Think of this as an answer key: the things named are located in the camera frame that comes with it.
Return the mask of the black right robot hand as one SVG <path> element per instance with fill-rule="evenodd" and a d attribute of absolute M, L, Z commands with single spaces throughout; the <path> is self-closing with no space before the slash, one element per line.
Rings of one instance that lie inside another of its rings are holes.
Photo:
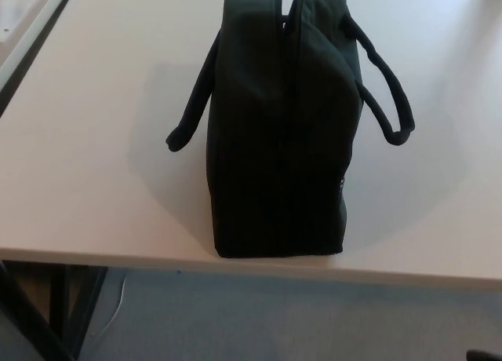
<path fill-rule="evenodd" d="M 502 361 L 502 355 L 486 352 L 478 349 L 470 349 L 466 352 L 467 361 Z"/>

